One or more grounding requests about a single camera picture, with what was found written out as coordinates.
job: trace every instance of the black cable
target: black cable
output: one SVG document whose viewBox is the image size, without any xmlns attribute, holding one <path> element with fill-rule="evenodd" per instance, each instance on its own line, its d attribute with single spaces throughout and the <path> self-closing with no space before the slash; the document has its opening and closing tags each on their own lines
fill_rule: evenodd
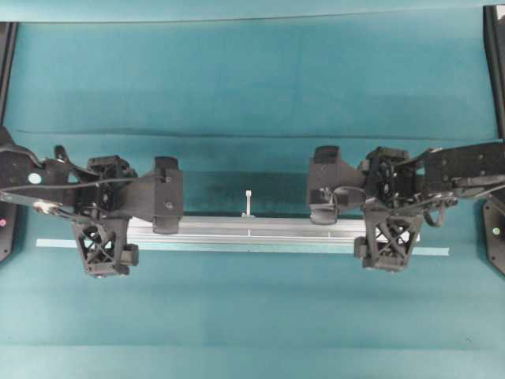
<svg viewBox="0 0 505 379">
<path fill-rule="evenodd" d="M 79 188 L 99 186 L 100 184 L 133 182 L 135 180 L 137 180 L 137 178 L 112 178 L 112 179 L 97 180 L 96 182 L 77 183 L 77 184 L 61 184 L 61 185 L 32 184 L 26 186 L 5 187 L 1 188 L 0 192 L 9 193 L 10 191 L 30 190 L 35 188 L 42 190 L 76 190 Z"/>
</svg>

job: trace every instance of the metal bar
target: metal bar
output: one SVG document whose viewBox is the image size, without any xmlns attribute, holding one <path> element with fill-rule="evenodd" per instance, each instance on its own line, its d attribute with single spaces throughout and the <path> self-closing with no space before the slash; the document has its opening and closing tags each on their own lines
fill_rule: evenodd
<svg viewBox="0 0 505 379">
<path fill-rule="evenodd" d="M 167 243 L 351 245 L 364 233 L 363 220 L 340 220 L 337 224 L 322 226 L 309 219 L 184 216 L 176 235 L 154 234 L 151 223 L 132 219 L 128 238 L 138 242 Z"/>
</svg>

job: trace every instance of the teal table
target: teal table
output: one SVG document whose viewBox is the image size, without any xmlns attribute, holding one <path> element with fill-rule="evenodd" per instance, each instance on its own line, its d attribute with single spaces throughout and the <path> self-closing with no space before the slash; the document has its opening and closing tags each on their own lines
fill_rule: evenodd
<svg viewBox="0 0 505 379">
<path fill-rule="evenodd" d="M 187 212 L 239 215 L 252 190 L 254 214 L 306 216 L 316 146 L 357 164 L 378 145 L 497 138 L 479 5 L 22 24 L 5 124 L 41 157 L 63 144 L 144 173 L 176 156 Z M 447 218 L 421 246 L 449 257 L 397 275 L 341 254 L 142 251 L 130 277 L 94 280 L 76 251 L 36 248 L 69 225 L 24 210 L 0 266 L 0 378 L 502 378 L 505 280 L 481 205 Z"/>
</svg>

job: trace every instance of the silver bar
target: silver bar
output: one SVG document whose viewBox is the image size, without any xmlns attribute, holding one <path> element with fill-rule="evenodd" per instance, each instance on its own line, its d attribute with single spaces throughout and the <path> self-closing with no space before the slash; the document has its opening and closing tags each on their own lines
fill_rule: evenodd
<svg viewBox="0 0 505 379">
<path fill-rule="evenodd" d="M 179 252 L 352 254 L 354 239 L 365 235 L 363 220 L 315 225 L 309 219 L 184 216 L 179 234 L 157 235 L 152 223 L 132 219 L 128 240 L 142 250 Z M 75 249 L 73 240 L 38 238 L 38 247 Z M 448 248 L 414 248 L 414 254 L 448 256 Z"/>
<path fill-rule="evenodd" d="M 365 235 L 363 220 L 339 220 L 315 225 L 309 219 L 264 217 L 184 216 L 176 235 L 157 235 L 152 224 L 139 219 L 129 223 L 128 238 L 138 242 L 254 243 L 352 245 Z"/>
</svg>

